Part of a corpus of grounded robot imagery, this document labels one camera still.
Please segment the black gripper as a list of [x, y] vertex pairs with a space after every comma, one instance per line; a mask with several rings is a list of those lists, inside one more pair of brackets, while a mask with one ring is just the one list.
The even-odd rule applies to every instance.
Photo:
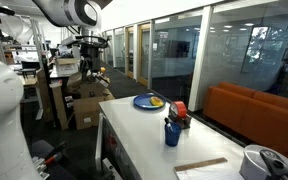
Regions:
[[90, 70], [98, 72], [100, 70], [99, 48], [91, 44], [83, 43], [80, 49], [81, 61], [80, 68], [82, 72]]

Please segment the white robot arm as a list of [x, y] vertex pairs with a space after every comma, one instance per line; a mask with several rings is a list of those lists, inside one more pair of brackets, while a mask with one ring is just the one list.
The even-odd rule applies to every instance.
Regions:
[[[47, 20], [57, 27], [78, 26], [81, 34], [80, 67], [84, 83], [100, 74], [99, 51], [108, 40], [99, 32], [102, 10], [112, 0], [32, 0]], [[46, 180], [28, 149], [20, 120], [24, 85], [14, 70], [0, 61], [0, 180]]]

